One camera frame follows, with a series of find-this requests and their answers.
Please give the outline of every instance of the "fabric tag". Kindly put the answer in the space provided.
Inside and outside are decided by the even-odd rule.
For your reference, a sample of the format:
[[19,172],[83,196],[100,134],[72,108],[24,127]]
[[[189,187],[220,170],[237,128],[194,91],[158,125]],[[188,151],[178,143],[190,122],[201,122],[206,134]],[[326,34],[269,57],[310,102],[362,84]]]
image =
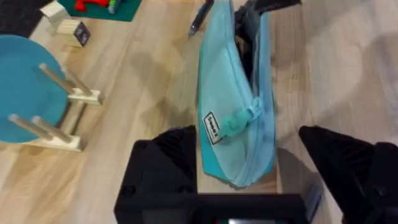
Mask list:
[[204,118],[203,124],[205,125],[207,136],[211,142],[211,145],[219,143],[223,138],[220,138],[218,131],[220,131],[220,126],[218,125],[216,116],[212,111],[210,111]]

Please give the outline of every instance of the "teal pencil case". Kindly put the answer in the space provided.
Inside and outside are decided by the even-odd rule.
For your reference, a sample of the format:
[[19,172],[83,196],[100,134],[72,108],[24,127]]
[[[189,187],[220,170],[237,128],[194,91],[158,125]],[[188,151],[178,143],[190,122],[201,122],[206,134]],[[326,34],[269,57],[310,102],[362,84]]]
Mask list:
[[275,158],[268,14],[248,9],[243,18],[251,46],[251,60],[244,64],[232,2],[215,2],[201,45],[198,81],[203,170],[237,187],[270,172]]

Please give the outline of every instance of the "wooden table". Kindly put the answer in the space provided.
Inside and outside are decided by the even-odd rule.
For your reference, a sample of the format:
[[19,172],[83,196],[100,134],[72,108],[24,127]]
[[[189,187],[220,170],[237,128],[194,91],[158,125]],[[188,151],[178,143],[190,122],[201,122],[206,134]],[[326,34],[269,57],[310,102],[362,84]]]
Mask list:
[[[115,223],[131,147],[196,123],[203,31],[187,39],[200,1],[143,0],[132,22],[82,19],[84,49],[65,47],[42,21],[44,45],[106,97],[78,127],[82,154],[1,144],[0,223]],[[398,143],[395,0],[306,0],[271,14],[279,168],[242,192],[301,192],[315,170],[297,130],[318,124],[370,142]],[[201,170],[198,154],[198,170]],[[198,171],[201,192],[235,192]],[[340,223],[330,194],[315,223]]]

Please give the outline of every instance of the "black pen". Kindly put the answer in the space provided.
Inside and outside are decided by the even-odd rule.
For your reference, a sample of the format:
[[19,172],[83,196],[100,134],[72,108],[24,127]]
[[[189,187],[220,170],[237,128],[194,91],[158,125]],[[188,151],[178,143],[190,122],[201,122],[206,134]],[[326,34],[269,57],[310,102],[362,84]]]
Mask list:
[[188,36],[192,36],[195,34],[201,25],[201,23],[205,20],[207,12],[210,11],[211,7],[213,6],[214,0],[206,0],[206,2],[201,6],[198,11],[196,18],[193,20],[191,28],[189,29]]

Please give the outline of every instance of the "teal plate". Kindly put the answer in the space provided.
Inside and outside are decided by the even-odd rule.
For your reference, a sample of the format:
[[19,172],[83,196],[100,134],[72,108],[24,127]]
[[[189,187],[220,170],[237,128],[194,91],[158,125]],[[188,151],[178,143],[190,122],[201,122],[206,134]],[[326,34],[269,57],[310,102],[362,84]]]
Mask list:
[[56,59],[41,45],[15,35],[0,35],[0,141],[27,142],[38,137],[8,120],[37,115],[55,126],[67,105],[67,93],[39,69],[47,64],[65,78]]

